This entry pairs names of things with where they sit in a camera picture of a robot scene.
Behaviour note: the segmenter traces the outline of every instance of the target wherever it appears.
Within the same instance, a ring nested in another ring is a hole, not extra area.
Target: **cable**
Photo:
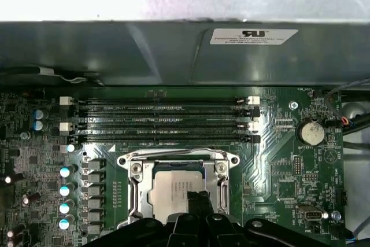
[[[353,150],[370,150],[370,144],[351,143],[351,142],[343,141],[343,148],[353,149]]]
[[[363,129],[368,128],[368,127],[370,127],[370,121],[362,123],[362,124],[355,124],[351,127],[345,128],[343,130],[343,136],[354,133],[354,132],[357,132],[357,131],[360,131],[360,130],[363,130]]]
[[[370,216],[368,216],[358,227],[353,231],[354,237],[357,238],[358,234],[363,231],[370,224]]]
[[[347,118],[343,117],[342,114],[340,113],[340,111],[338,111],[334,106],[333,104],[330,102],[330,97],[344,89],[348,89],[348,88],[351,88],[351,87],[354,87],[354,86],[359,86],[359,85],[362,85],[362,84],[366,84],[366,83],[370,83],[370,78],[365,78],[365,79],[361,79],[361,80],[356,80],[356,81],[353,81],[353,82],[349,82],[349,83],[346,83],[346,84],[343,84],[343,85],[340,85],[334,89],[332,89],[325,97],[324,97],[324,102],[325,104],[327,105],[328,109],[330,111],[333,112],[333,114],[336,116],[336,117],[339,117],[342,119],[343,123],[345,123],[346,121],[348,121]]]
[[[68,71],[61,71],[52,68],[46,67],[36,67],[36,66],[29,66],[29,67],[13,67],[13,68],[5,68],[0,70],[0,75],[47,75],[47,76],[57,76],[64,81],[67,81],[72,84],[78,84],[81,82],[88,81],[87,78],[82,76],[76,76],[74,72]],[[74,76],[72,78],[67,78],[66,75]]]
[[[350,243],[347,244],[347,246],[369,247],[370,246],[370,238],[365,238],[365,239],[350,242]]]

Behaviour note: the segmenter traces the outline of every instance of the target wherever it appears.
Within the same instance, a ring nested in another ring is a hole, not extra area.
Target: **cpu socket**
[[[207,191],[215,213],[229,213],[229,170],[240,158],[220,149],[143,149],[117,159],[128,173],[128,219],[152,217],[163,224],[186,213],[187,192]]]

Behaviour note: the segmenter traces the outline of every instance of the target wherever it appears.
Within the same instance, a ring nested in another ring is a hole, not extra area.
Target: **metal socket retention frame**
[[[140,218],[153,217],[153,204],[148,201],[153,189],[153,170],[166,164],[184,167],[198,164],[204,171],[203,186],[210,193],[214,212],[229,213],[229,170],[239,163],[239,156],[209,148],[141,149],[118,157],[117,165],[127,170],[129,185],[128,219],[117,228]]]

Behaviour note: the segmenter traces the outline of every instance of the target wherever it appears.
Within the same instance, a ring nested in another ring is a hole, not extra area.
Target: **green circuit board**
[[[73,104],[62,107],[60,96],[73,98]],[[258,104],[238,102],[251,96],[260,99]],[[340,107],[340,95],[334,95],[332,102]],[[246,120],[235,113],[241,105],[257,106],[261,112],[259,130],[251,133],[258,142],[241,135],[240,123]],[[41,129],[35,127],[36,110],[44,113]],[[238,221],[260,217],[330,246],[344,246],[329,233],[330,225],[345,223],[342,129],[325,124],[334,119],[322,91],[308,87],[4,91],[0,94],[2,176],[4,180],[6,175],[22,173],[24,179],[14,185],[2,181],[2,245],[8,240],[6,232],[19,223],[26,226],[22,240],[29,247],[82,246],[114,231],[128,216],[127,172],[117,166],[118,156],[145,148],[209,147],[241,158],[230,170],[230,211]],[[314,146],[302,142],[297,130],[305,121],[320,123],[322,142]],[[63,133],[60,123],[74,128]],[[72,139],[77,148],[70,152]],[[90,202],[87,191],[91,160],[103,161],[95,171],[101,174],[97,184],[103,188],[99,204]],[[76,172],[62,178],[60,169],[71,164]],[[76,190],[63,197],[60,188],[67,183]],[[34,192],[40,198],[23,206],[22,197]],[[70,212],[75,221],[62,230],[59,207],[66,199],[75,203]],[[297,205],[320,207],[329,218],[313,225]],[[91,210],[100,212],[94,216],[98,219],[90,219]],[[332,219],[333,211],[341,214],[340,220]]]

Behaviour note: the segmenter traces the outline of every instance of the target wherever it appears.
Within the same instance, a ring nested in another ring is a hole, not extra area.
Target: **white label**
[[[213,31],[211,45],[281,45],[296,29],[225,29]]]

